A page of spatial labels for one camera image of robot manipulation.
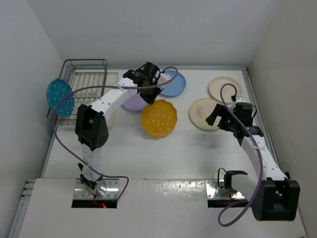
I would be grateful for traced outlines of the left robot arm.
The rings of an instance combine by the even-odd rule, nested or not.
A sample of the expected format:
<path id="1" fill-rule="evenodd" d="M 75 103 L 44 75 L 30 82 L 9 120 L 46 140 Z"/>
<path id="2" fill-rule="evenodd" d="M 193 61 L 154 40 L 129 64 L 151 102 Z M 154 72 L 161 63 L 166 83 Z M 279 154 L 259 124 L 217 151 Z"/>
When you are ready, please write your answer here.
<path id="1" fill-rule="evenodd" d="M 80 181 L 95 190 L 102 176 L 96 172 L 101 161 L 101 148 L 108 139 L 107 119 L 129 98 L 140 93 L 141 98 L 152 104 L 162 89 L 156 87 L 160 77 L 159 68 L 150 62 L 137 70 L 128 70 L 101 98 L 90 105 L 81 105 L 77 111 L 75 133 L 81 143 L 83 162 Z"/>

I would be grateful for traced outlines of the yellow polka dot plate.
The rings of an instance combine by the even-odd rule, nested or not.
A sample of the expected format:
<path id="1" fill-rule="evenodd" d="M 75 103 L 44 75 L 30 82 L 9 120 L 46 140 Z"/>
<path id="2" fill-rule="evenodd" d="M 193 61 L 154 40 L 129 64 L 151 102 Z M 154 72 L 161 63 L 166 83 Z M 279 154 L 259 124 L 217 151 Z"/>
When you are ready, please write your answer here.
<path id="1" fill-rule="evenodd" d="M 156 138 L 168 136 L 174 130 L 177 120 L 176 108 L 163 99 L 145 106 L 141 115 L 142 128 Z"/>

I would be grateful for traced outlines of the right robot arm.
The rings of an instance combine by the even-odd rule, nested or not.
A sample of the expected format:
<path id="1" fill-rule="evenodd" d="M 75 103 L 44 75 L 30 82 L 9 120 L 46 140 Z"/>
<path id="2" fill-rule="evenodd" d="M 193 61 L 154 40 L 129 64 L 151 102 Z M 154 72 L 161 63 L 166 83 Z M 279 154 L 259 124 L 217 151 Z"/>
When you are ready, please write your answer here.
<path id="1" fill-rule="evenodd" d="M 293 221 L 296 217 L 300 186 L 279 168 L 266 146 L 262 130 L 253 125 L 253 105 L 236 102 L 233 109 L 217 104 L 206 122 L 213 125 L 220 118 L 218 127 L 231 132 L 240 147 L 248 155 L 256 172 L 257 180 L 247 172 L 227 170 L 219 191 L 241 193 L 248 201 L 258 221 Z"/>

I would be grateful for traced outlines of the teal polka dot plate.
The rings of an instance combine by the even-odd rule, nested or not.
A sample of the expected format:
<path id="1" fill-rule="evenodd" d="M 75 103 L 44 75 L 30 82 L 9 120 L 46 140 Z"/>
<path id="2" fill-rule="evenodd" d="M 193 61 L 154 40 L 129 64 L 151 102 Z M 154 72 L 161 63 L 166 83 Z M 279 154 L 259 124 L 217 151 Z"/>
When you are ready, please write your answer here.
<path id="1" fill-rule="evenodd" d="M 72 88 L 63 79 L 53 80 L 47 87 L 46 98 L 49 108 L 55 112 L 58 116 L 67 117 L 70 116 L 74 110 L 74 95 Z M 68 95 L 71 94 L 63 103 L 58 107 L 60 102 Z"/>

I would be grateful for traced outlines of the cream plate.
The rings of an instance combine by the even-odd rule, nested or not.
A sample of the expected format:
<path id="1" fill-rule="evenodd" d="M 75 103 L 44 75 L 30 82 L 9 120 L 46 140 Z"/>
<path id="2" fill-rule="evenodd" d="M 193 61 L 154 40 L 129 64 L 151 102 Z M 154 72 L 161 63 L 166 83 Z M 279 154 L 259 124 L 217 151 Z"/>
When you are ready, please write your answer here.
<path id="1" fill-rule="evenodd" d="M 214 78 L 209 83 L 209 92 L 210 95 L 219 102 L 222 102 L 220 96 L 220 90 L 224 84 L 232 84 L 236 88 L 237 94 L 236 96 L 242 95 L 241 85 L 234 79 L 226 76 L 220 76 Z M 235 94 L 235 89 L 233 86 L 225 86 L 222 90 L 222 96 L 227 104 L 232 104 L 233 101 L 231 97 Z"/>

